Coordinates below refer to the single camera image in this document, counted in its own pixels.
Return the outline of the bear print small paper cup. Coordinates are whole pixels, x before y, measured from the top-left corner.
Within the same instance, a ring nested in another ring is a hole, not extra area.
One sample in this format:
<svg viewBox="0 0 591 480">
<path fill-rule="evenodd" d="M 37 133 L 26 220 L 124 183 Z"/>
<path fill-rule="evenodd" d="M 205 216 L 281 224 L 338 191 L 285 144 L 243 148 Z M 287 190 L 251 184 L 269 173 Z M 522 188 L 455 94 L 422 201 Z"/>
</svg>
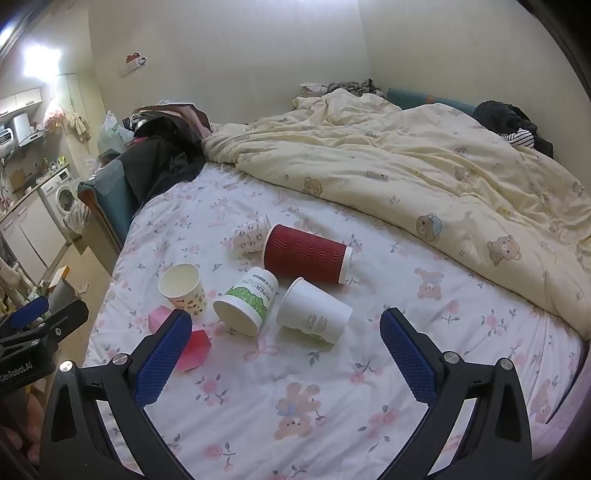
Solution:
<svg viewBox="0 0 591 480">
<path fill-rule="evenodd" d="M 197 265 L 182 263 L 169 268 L 158 283 L 160 294 L 176 309 L 198 318 L 206 310 L 204 287 Z"/>
</svg>

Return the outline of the pink faceted cup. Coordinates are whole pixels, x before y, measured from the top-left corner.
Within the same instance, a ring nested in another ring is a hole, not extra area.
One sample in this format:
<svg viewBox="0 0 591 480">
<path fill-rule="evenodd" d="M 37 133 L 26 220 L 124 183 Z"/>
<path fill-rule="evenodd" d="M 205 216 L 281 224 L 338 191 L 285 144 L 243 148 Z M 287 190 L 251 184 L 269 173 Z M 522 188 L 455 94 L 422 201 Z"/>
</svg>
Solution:
<svg viewBox="0 0 591 480">
<path fill-rule="evenodd" d="M 165 306 L 158 306 L 148 314 L 148 329 L 154 334 L 164 323 L 172 310 Z M 179 360 L 176 363 L 176 370 L 188 372 L 204 365 L 209 352 L 211 351 L 211 339 L 204 330 L 193 330 L 187 345 L 185 346 Z"/>
</svg>

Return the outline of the green label paper cup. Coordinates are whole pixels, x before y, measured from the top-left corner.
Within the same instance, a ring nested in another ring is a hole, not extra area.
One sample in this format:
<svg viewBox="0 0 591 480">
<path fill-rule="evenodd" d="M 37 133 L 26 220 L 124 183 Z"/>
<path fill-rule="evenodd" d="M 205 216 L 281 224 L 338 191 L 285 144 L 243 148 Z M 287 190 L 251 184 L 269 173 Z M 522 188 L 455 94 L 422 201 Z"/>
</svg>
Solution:
<svg viewBox="0 0 591 480">
<path fill-rule="evenodd" d="M 279 280 L 269 270 L 252 267 L 213 303 L 218 318 L 236 332 L 256 337 L 273 306 Z"/>
</svg>

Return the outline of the white paper cup green print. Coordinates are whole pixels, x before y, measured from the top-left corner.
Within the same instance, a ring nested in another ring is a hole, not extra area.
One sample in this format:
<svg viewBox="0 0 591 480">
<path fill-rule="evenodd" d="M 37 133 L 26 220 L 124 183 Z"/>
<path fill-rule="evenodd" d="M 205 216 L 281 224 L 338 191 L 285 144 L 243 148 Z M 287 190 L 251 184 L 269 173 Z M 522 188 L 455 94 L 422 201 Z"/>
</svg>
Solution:
<svg viewBox="0 0 591 480">
<path fill-rule="evenodd" d="M 353 308 L 303 277 L 291 283 L 277 310 L 276 322 L 329 344 L 339 341 Z"/>
</svg>

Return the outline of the bear pattern paper cup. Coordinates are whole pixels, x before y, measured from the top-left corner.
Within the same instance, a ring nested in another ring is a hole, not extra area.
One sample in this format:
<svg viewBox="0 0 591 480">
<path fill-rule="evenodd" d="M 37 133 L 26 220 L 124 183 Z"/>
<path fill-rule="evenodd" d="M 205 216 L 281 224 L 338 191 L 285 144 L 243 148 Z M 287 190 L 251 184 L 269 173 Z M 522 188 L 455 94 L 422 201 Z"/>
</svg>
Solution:
<svg viewBox="0 0 591 480">
<path fill-rule="evenodd" d="M 270 228 L 270 219 L 266 215 L 242 223 L 232 233 L 233 248 L 242 253 L 262 251 L 266 237 L 270 233 Z"/>
</svg>

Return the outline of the red ribbed paper cup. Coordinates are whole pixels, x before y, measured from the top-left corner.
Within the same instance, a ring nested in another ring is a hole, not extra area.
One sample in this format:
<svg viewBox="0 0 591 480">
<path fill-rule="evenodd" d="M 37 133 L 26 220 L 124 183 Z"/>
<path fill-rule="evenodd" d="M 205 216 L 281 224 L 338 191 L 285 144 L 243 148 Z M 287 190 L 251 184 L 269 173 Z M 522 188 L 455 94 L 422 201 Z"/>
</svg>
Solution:
<svg viewBox="0 0 591 480">
<path fill-rule="evenodd" d="M 311 283 L 346 283 L 353 250 L 322 236 L 276 224 L 263 245 L 263 268 L 279 277 Z"/>
</svg>

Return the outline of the white kitchen cabinet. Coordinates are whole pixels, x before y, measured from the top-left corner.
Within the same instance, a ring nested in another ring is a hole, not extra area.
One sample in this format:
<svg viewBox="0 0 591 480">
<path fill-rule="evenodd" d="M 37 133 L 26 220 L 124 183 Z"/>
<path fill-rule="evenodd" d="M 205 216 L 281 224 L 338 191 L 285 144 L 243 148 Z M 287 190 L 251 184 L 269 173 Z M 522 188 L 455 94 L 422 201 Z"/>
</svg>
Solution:
<svg viewBox="0 0 591 480">
<path fill-rule="evenodd" d="M 37 191 L 23 197 L 1 219 L 1 236 L 34 284 L 66 247 L 66 238 Z"/>
</svg>

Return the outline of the white washing machine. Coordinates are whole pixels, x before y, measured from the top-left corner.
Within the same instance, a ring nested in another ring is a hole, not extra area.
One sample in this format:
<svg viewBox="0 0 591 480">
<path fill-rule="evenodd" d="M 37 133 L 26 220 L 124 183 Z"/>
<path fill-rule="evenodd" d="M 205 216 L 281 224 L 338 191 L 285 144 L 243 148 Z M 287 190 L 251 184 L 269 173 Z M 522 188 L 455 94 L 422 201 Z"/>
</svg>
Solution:
<svg viewBox="0 0 591 480">
<path fill-rule="evenodd" d="M 64 166 L 53 172 L 38 189 L 44 205 L 64 236 L 68 235 L 64 218 L 77 200 L 79 182 L 79 177 Z"/>
</svg>

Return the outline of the teal bed footboard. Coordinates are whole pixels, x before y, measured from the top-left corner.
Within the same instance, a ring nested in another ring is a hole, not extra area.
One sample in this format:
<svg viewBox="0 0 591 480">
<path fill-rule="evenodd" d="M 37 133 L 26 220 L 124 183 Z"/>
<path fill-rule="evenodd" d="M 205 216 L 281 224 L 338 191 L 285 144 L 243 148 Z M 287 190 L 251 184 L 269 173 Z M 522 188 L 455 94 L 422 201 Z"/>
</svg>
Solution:
<svg viewBox="0 0 591 480">
<path fill-rule="evenodd" d="M 120 253 L 138 208 L 122 162 L 115 158 L 100 167 L 79 183 L 77 194 L 98 220 L 115 251 Z"/>
</svg>

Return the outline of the floral white bed sheet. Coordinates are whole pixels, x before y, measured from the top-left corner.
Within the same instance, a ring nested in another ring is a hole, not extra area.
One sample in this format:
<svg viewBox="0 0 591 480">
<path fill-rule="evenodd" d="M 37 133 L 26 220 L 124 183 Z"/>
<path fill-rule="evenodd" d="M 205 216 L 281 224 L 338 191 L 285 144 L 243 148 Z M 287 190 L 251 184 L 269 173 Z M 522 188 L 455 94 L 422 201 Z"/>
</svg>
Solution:
<svg viewBox="0 0 591 480">
<path fill-rule="evenodd" d="M 172 375 L 148 415 L 197 479 L 374 479 L 418 425 L 425 406 L 408 389 L 379 332 L 400 309 L 442 350 L 475 363 L 506 357 L 519 372 L 533 425 L 548 421 L 587 348 L 565 322 L 493 285 L 406 231 L 344 206 L 208 164 L 190 183 L 149 201 L 131 223 L 90 335 L 85 362 L 132 351 L 165 302 L 160 277 L 189 263 L 208 300 L 259 255 L 231 245 L 259 216 L 349 246 L 351 268 L 329 293 L 353 314 L 334 345 L 269 317 L 256 338 L 212 310 L 204 365 Z"/>
</svg>

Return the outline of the white plastic bag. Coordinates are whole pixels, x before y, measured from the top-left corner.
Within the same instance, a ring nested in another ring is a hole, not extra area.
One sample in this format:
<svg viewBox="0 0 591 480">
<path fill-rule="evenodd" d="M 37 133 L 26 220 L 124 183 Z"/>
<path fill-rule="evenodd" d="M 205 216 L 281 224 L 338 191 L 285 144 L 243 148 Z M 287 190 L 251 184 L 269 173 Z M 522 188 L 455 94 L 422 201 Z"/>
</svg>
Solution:
<svg viewBox="0 0 591 480">
<path fill-rule="evenodd" d="M 123 153 L 133 140 L 133 133 L 125 129 L 116 116 L 108 110 L 104 122 L 97 135 L 97 149 L 99 154 L 109 150 Z"/>
</svg>

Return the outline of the cream bear print duvet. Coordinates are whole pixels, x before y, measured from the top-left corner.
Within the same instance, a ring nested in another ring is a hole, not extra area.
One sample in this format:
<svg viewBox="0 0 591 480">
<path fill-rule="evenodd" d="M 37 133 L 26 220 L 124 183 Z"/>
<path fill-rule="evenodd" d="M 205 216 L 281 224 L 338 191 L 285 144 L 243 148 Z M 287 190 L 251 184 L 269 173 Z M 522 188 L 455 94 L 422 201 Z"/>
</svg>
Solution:
<svg viewBox="0 0 591 480">
<path fill-rule="evenodd" d="M 207 158 L 398 226 L 590 334 L 590 196 L 546 155 L 435 103 L 344 89 L 218 125 Z"/>
</svg>

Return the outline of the black clothes pile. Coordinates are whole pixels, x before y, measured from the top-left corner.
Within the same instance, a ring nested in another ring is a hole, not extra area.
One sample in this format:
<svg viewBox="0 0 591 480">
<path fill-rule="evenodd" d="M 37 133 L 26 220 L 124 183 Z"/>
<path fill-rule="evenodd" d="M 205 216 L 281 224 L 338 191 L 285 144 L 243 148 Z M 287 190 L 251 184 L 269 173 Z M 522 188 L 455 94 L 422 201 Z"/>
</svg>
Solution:
<svg viewBox="0 0 591 480">
<path fill-rule="evenodd" d="M 207 114 L 197 106 L 168 103 L 134 112 L 140 122 L 119 155 L 125 180 L 138 205 L 200 174 L 206 159 L 201 143 L 211 135 Z"/>
</svg>

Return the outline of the dark clothes on bed corner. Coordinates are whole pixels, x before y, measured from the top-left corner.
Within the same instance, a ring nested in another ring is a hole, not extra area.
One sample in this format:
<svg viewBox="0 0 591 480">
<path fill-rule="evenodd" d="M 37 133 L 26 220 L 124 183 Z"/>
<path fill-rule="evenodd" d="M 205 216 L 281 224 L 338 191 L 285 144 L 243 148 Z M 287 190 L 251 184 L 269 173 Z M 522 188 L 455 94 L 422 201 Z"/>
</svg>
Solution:
<svg viewBox="0 0 591 480">
<path fill-rule="evenodd" d="M 489 100 L 475 108 L 473 117 L 514 147 L 530 148 L 554 157 L 553 144 L 539 135 L 537 125 L 517 106 Z"/>
</svg>

